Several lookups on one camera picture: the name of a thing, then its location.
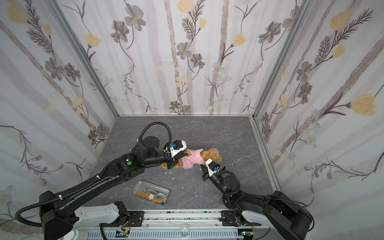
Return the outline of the brown teddy bear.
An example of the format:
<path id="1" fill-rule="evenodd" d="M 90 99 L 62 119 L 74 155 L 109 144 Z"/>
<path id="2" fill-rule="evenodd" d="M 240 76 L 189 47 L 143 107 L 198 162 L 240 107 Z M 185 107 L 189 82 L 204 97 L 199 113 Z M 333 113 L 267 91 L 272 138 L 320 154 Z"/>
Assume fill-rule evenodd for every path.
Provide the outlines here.
<path id="1" fill-rule="evenodd" d="M 201 156 L 203 157 L 205 162 L 208 159 L 212 159 L 215 163 L 220 164 L 221 161 L 222 161 L 222 156 L 220 155 L 219 150 L 216 149 L 216 148 L 212 148 L 212 149 L 209 149 L 209 150 L 206 150 L 206 151 L 204 150 L 201 153 Z"/>

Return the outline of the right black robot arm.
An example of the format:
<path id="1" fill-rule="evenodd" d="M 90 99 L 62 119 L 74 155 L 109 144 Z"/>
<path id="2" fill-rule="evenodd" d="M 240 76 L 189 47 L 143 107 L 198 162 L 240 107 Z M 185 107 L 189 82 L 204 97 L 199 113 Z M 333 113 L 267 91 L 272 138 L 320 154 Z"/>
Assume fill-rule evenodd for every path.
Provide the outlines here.
<path id="1" fill-rule="evenodd" d="M 311 213 L 284 193 L 256 195 L 241 190 L 239 178 L 219 164 L 201 165 L 203 181 L 221 192 L 225 207 L 234 213 L 236 227 L 259 224 L 276 230 L 286 240 L 304 240 L 315 226 Z"/>

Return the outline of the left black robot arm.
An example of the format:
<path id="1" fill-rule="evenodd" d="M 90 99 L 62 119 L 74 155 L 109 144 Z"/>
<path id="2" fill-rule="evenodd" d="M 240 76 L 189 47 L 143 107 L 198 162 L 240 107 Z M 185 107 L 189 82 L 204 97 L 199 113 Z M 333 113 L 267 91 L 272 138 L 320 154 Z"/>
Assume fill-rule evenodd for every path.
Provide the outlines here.
<path id="1" fill-rule="evenodd" d="M 121 201 L 105 206 L 85 207 L 85 203 L 105 191 L 144 173 L 145 169 L 164 164 L 173 168 L 184 157 L 185 141 L 175 140 L 159 148 L 158 138 L 139 140 L 130 153 L 109 162 L 94 177 L 67 190 L 47 191 L 39 197 L 39 211 L 44 238 L 58 240 L 70 231 L 104 224 L 118 227 L 129 220 L 129 212 Z"/>

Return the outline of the pink teddy hoodie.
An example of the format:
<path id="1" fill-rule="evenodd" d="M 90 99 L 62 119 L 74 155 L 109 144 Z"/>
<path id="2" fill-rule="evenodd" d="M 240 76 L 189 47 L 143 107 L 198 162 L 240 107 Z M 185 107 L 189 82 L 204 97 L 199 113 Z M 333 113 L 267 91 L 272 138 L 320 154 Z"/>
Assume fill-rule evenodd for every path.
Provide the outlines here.
<path id="1" fill-rule="evenodd" d="M 205 160 L 201 156 L 201 153 L 203 151 L 203 149 L 187 150 L 187 155 L 181 158 L 181 161 L 183 163 L 182 168 L 187 170 L 193 168 L 194 165 L 204 165 Z"/>

